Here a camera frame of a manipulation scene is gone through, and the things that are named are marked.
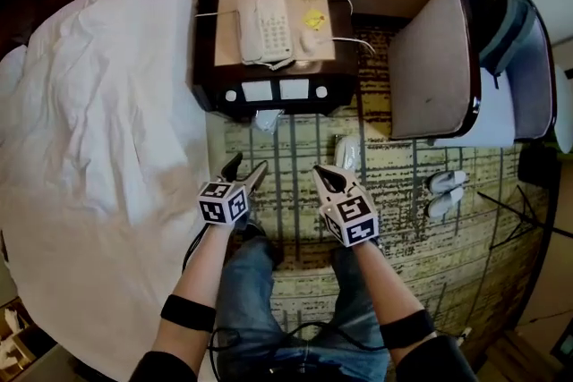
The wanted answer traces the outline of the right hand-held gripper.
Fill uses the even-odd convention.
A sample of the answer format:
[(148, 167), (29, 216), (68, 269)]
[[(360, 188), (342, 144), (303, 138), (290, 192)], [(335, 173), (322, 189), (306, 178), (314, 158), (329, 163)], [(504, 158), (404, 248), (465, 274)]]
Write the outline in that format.
[(379, 218), (355, 173), (333, 165), (316, 165), (312, 178), (327, 229), (345, 247), (380, 235)]

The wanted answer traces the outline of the white bed duvet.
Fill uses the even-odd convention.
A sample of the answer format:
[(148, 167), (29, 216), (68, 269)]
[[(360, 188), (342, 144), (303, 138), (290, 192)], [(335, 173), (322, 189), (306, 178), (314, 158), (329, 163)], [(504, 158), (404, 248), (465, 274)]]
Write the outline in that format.
[(32, 319), (127, 382), (202, 221), (204, 112), (188, 84), (194, 0), (92, 5), (0, 81), (0, 233)]

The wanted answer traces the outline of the white oval device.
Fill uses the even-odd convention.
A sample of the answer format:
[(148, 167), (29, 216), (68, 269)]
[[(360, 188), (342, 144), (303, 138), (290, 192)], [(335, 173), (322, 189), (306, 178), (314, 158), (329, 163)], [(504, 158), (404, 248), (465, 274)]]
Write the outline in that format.
[(300, 44), (307, 55), (314, 55), (319, 42), (313, 30), (302, 30), (300, 33)]

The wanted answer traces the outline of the dark wooden nightstand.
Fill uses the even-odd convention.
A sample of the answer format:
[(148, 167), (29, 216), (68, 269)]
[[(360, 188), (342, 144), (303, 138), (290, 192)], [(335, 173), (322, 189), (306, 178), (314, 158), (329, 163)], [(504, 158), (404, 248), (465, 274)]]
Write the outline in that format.
[[(207, 112), (234, 120), (249, 120), (257, 110), (282, 109), (288, 115), (328, 115), (350, 104), (358, 77), (358, 45), (353, 41), (351, 7), (347, 0), (286, 0), (295, 60), (277, 71), (262, 65), (245, 65), (239, 50), (236, 0), (199, 0), (195, 17), (193, 70), (190, 86), (199, 105)], [(311, 8), (328, 19), (315, 31), (319, 45), (314, 55), (301, 48), (300, 33), (311, 30), (304, 14)], [(282, 100), (281, 80), (308, 79), (309, 97)], [(241, 84), (270, 81), (271, 101), (246, 102)], [(324, 86), (325, 98), (315, 90)], [(234, 90), (236, 101), (227, 102), (226, 92)]]

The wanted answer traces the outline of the person's left forearm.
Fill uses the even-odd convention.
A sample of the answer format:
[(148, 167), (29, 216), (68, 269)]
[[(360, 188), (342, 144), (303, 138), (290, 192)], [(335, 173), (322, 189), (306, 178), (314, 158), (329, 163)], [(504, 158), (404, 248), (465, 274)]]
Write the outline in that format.
[[(211, 225), (192, 255), (173, 294), (209, 308), (216, 306), (221, 271), (232, 227)], [(161, 319), (152, 349), (168, 352), (199, 371), (210, 334)]]

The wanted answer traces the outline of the yellow note card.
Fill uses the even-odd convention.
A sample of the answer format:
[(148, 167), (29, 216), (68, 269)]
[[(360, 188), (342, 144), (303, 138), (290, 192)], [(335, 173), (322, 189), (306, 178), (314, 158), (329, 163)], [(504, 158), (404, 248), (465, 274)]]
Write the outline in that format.
[(309, 9), (303, 17), (304, 24), (311, 30), (318, 31), (328, 19), (328, 16), (318, 9)]

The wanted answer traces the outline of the person's right forearm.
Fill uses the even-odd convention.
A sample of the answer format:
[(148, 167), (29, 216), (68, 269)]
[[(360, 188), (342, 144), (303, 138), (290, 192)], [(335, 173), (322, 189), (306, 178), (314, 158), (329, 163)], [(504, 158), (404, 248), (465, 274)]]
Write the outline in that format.
[(381, 326), (402, 320), (423, 310), (399, 275), (371, 242), (352, 247)]

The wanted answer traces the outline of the white corded telephone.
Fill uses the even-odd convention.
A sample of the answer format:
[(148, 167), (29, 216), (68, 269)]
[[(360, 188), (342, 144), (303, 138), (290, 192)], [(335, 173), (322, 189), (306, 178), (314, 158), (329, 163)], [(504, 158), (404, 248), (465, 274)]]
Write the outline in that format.
[(286, 0), (236, 0), (242, 63), (271, 71), (295, 60)]

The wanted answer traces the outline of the white pillow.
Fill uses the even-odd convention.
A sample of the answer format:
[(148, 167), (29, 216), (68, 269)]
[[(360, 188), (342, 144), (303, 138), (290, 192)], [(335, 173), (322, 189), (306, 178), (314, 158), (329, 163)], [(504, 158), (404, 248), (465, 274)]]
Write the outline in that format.
[(20, 45), (7, 53), (0, 61), (0, 81), (20, 79), (23, 75), (27, 46)]
[(26, 58), (30, 63), (37, 61), (48, 51), (50, 45), (57, 41), (59, 28), (63, 21), (73, 14), (79, 13), (92, 5), (103, 6), (107, 13), (106, 17), (119, 16), (119, 12), (127, 17), (135, 15), (135, 8), (143, 5), (143, 0), (73, 0), (69, 4), (61, 7), (45, 19), (31, 34)]

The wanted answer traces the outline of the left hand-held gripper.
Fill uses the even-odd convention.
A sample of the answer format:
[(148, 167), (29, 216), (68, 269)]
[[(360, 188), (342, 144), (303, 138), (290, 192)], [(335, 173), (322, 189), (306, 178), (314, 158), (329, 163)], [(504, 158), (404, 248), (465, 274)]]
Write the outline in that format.
[(245, 228), (251, 213), (250, 196), (256, 192), (269, 170), (267, 160), (261, 161), (241, 182), (236, 182), (243, 161), (241, 152), (230, 156), (220, 170), (224, 182), (205, 182), (197, 204), (206, 224)]

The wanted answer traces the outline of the person's black top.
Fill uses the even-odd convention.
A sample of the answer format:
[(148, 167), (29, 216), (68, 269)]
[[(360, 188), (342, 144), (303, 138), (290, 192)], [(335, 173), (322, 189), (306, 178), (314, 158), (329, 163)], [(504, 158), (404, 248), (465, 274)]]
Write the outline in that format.
[[(371, 353), (337, 352), (335, 360), (295, 364), (283, 360), (273, 369), (261, 367), (221, 382), (385, 382), (387, 359)], [(128, 382), (198, 382), (193, 370), (166, 352), (144, 354)], [(396, 367), (396, 382), (478, 382), (456, 341), (438, 336), (414, 348)]]

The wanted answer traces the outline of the black tripod light stand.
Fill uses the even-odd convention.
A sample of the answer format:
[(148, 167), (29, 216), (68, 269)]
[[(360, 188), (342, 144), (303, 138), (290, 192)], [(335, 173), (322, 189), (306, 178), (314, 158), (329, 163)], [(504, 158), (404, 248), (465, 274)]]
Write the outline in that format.
[(523, 210), (522, 211), (518, 211), (514, 208), (512, 208), (511, 206), (502, 203), (501, 201), (494, 199), (482, 192), (477, 192), (477, 195), (480, 196), (483, 199), (486, 199), (487, 201), (490, 201), (491, 203), (494, 203), (495, 205), (497, 205), (499, 208), (502, 208), (504, 210), (507, 210), (508, 212), (516, 215), (519, 219), (517, 226), (514, 228), (514, 230), (509, 234), (509, 236), (507, 236), (503, 241), (501, 242), (497, 242), (497, 243), (493, 243), (490, 247), (489, 247), (489, 251), (492, 251), (496, 248), (499, 248), (502, 245), (505, 245), (509, 242), (512, 242), (522, 236), (524, 236), (525, 234), (532, 232), (536, 229), (542, 229), (545, 233), (548, 234), (558, 234), (561, 236), (564, 236), (566, 238), (572, 239), (573, 240), (573, 233), (568, 233), (564, 230), (561, 230), (557, 227), (554, 226), (550, 226), (547, 223), (543, 223), (541, 222), (537, 217), (536, 217), (536, 213), (533, 210), (533, 207), (531, 206), (530, 201), (528, 200), (527, 196), (525, 195), (524, 191), (522, 190), (522, 188), (518, 185), (517, 186), (517, 190), (519, 191), (521, 197), (522, 197), (522, 201), (523, 201)]

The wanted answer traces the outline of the black forearm band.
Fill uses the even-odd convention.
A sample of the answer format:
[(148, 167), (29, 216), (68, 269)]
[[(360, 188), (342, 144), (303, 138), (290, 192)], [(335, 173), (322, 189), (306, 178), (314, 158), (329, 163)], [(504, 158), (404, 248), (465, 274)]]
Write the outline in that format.
[(421, 342), (435, 332), (435, 327), (432, 317), (426, 309), (423, 309), (394, 322), (380, 325), (380, 331), (385, 346), (393, 350)]
[(215, 325), (216, 310), (171, 294), (167, 297), (160, 317), (180, 327), (211, 333)]

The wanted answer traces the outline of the round white side table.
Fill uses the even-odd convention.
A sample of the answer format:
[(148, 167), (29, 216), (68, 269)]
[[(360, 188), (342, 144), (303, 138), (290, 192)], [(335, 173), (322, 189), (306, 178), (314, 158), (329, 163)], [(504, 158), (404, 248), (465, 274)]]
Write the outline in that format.
[(557, 115), (554, 134), (560, 151), (564, 154), (573, 152), (573, 80), (555, 66), (555, 88)]

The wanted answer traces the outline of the white square switch panel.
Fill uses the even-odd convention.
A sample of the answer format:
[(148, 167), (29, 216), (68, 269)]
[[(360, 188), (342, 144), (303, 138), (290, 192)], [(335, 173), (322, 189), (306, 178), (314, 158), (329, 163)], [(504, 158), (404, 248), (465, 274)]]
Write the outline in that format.
[(307, 99), (309, 97), (309, 80), (281, 80), (279, 82), (279, 90), (282, 100)]
[(271, 101), (273, 99), (270, 81), (247, 81), (241, 84), (246, 102)]

